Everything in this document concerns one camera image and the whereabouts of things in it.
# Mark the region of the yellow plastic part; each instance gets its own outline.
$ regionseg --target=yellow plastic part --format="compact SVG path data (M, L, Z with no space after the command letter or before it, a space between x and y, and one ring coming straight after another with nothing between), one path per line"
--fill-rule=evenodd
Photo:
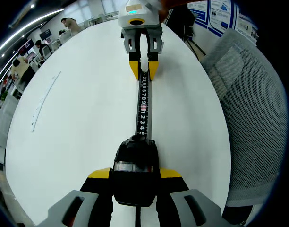
M160 168L161 178L182 177L175 170Z
M96 170L88 178L109 178L109 171L111 168Z
M158 61L149 61L150 79L153 80L158 68Z
M137 61L130 61L130 67L138 80L138 62Z

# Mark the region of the poster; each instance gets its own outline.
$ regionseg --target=poster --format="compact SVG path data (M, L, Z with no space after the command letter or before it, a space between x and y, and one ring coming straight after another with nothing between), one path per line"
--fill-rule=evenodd
M210 1L210 25L217 32L224 33L230 24L232 5L230 0L212 0Z
M247 39L252 41L254 44L257 43L258 34L257 34L257 26L254 25L253 21L244 15L240 8L237 9L237 22L235 30L244 35Z
M198 14L196 21L203 22L207 25L209 1L198 1L187 4L191 12Z

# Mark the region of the person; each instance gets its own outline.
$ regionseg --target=person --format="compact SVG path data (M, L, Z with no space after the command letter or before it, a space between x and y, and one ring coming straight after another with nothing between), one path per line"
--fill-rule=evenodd
M60 30L60 31L59 31L59 35L65 33L65 32L66 32L65 30Z
M26 83L25 86L29 84L32 77L35 75L35 71L28 64L28 59L23 56L19 56L12 61L11 77L13 80L16 80L15 72L17 73L18 78Z
M63 18L61 22L64 24L65 27L71 30L72 36L75 36L82 31L82 28L77 24L77 20L74 20L72 18Z
M43 48L48 46L47 44L42 44L42 42L40 40L35 42L36 47L39 49L39 53L41 55L41 60L44 60L44 55L43 55Z

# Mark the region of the gray mesh chair back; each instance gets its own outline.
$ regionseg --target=gray mesh chair back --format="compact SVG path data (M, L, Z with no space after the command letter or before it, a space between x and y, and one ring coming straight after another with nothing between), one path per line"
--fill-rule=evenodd
M227 206L262 204L276 180L288 136L282 82L265 56L228 29L202 65L222 105L231 147Z

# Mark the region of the white table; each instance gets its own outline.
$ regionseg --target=white table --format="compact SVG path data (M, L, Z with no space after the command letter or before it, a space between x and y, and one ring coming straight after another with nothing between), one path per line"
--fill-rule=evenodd
M138 81L128 63L117 21L74 36L37 71L10 127L7 179L17 200L39 224L47 210L79 190L94 170L112 167L122 141L135 133ZM216 92L199 61L166 26L153 81L152 138L160 167L183 175L223 211L230 184L230 142ZM142 36L143 69L147 67ZM31 121L51 78L38 117ZM159 226L156 207L142 208L142 226ZM134 226L135 208L114 202L111 226Z

